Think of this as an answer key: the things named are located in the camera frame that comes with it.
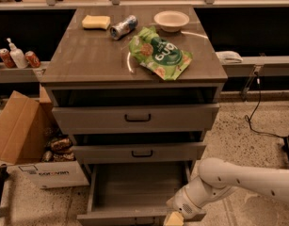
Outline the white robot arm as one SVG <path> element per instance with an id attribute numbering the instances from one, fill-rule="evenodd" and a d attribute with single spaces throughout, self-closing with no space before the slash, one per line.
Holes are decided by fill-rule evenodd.
<path id="1" fill-rule="evenodd" d="M 202 207 L 245 188 L 289 205 L 289 169 L 243 167 L 218 158 L 203 159 L 198 175 L 167 201 L 164 226 L 184 226 Z"/>

